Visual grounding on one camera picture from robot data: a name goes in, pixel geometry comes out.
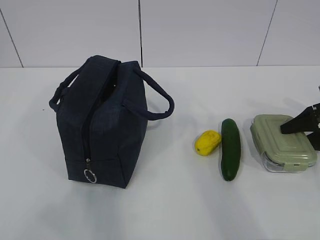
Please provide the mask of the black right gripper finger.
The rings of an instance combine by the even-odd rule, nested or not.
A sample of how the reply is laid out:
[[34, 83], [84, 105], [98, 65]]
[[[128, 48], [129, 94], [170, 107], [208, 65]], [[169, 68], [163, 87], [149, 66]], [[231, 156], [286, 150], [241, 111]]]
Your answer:
[[308, 140], [310, 141], [312, 147], [316, 151], [320, 151], [320, 132], [314, 131], [307, 135]]
[[320, 104], [308, 106], [295, 118], [280, 126], [282, 134], [316, 132], [320, 130]]

